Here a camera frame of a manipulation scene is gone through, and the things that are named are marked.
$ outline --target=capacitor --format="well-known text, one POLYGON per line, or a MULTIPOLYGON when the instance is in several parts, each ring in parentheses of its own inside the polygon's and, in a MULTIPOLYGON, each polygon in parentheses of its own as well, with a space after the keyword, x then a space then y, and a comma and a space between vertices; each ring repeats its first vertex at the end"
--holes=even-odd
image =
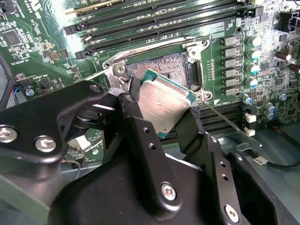
POLYGON ((279 51, 276 53, 276 58, 279 58, 279 59, 285 60, 285 61, 289 61, 289 60, 291 60, 292 56, 288 53, 279 51))
POLYGON ((256 79, 254 79, 253 77, 249 77, 246 80, 246 84, 248 84, 252 88, 256 88, 257 84, 258 84, 258 81, 256 79))
POLYGON ((249 45, 253 45, 254 47, 260 46, 262 44, 262 39, 260 37, 257 37, 255 35, 248 38, 247 43, 249 45))
POLYGON ((298 66, 298 65, 291 64, 291 65, 289 66, 289 69, 290 69, 291 71, 294 71, 294 72, 297 73, 297 74, 300 74, 300 66, 298 66))
POLYGON ((256 49, 251 49, 247 52, 247 57, 253 60, 258 59, 262 55, 261 51, 257 51, 256 49))
POLYGON ((264 108, 267 110, 267 112, 269 113, 274 113, 276 111, 275 106, 273 106, 273 104, 271 102, 268 102, 264 108))
POLYGON ((249 97, 249 95, 245 94, 243 97, 242 97, 243 101, 245 104, 251 104, 253 103, 253 99, 249 97))
POLYGON ((259 72, 259 66, 254 63, 250 63, 247 65, 246 70, 252 74, 257 74, 259 72))
POLYGON ((265 115, 265 117, 267 117, 268 120, 272 120, 272 119, 274 119, 274 117, 275 117, 275 114, 270 113, 270 112, 268 112, 268 111, 265 111, 265 112, 264 112, 264 115, 265 115))

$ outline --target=small chip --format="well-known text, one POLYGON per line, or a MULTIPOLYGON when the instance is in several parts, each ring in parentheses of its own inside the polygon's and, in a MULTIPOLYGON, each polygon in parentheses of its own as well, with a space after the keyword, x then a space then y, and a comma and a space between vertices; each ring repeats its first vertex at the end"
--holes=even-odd
POLYGON ((222 55, 224 57, 235 56, 236 50, 235 50, 235 48, 224 48, 224 49, 222 49, 222 55))
POLYGON ((224 77, 235 76, 235 69, 224 69, 222 72, 224 77))
POLYGON ((261 22, 266 22, 268 20, 269 14, 264 13, 261 15, 261 22))
POLYGON ((223 59, 222 60, 222 65, 225 68, 229 68, 229 67, 235 67, 235 59, 223 59))
POLYGON ((243 47, 242 45, 237 45, 237 46, 235 47, 235 50, 236 50, 236 51, 240 51, 240 50, 242 50, 242 47, 243 47))
POLYGON ((263 106, 263 101, 257 102, 256 106, 257 107, 262 107, 263 106))
POLYGON ((235 88, 230 88, 230 89, 223 88, 223 93, 226 96, 235 95, 235 88))
POLYGON ((283 68, 283 67, 285 67, 285 65, 286 65, 285 62, 278 62, 278 63, 277 63, 277 66, 278 66, 279 68, 283 68))
POLYGON ((297 87, 298 86, 298 80, 293 80, 289 82, 290 87, 297 87))
POLYGON ((257 99, 257 92, 256 91, 255 92, 251 92, 249 94, 249 97, 252 98, 252 99, 257 99))
POLYGON ((286 41, 287 40, 287 34, 283 34, 279 36, 279 41, 286 41))
POLYGON ((57 61, 57 60, 60 60, 60 55, 58 55, 57 52, 51 52, 49 54, 50 58, 53 60, 53 61, 57 61))
POLYGON ((63 58, 67 58, 70 55, 66 49, 60 50, 60 54, 63 58))
POLYGON ((236 84, 235 78, 229 78, 229 79, 224 79, 223 80, 223 85, 225 87, 231 87, 231 86, 234 86, 235 84, 236 84))
POLYGON ((269 68, 269 63, 268 62, 261 63, 261 69, 268 69, 268 68, 269 68))
POLYGON ((280 85, 283 83, 283 78, 278 78, 275 80, 275 85, 280 85))
POLYGON ((221 44, 223 46, 235 45, 235 36, 232 36, 232 37, 223 37, 221 39, 221 44))
POLYGON ((4 33, 3 36, 7 40, 9 46, 21 43, 21 40, 19 39, 17 33, 14 30, 4 33))

